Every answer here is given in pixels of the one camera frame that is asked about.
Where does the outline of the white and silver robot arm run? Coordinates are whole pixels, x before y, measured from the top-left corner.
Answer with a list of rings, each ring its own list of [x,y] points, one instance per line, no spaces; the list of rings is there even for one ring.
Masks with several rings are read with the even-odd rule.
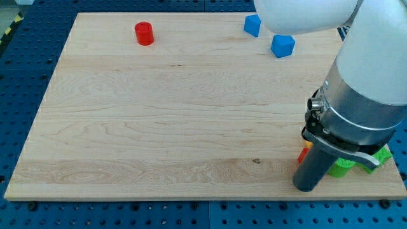
[[[406,118],[406,2],[256,1],[264,26],[297,35],[349,26],[326,79],[308,100],[303,137],[313,146],[300,171],[337,159],[378,166],[374,154]]]

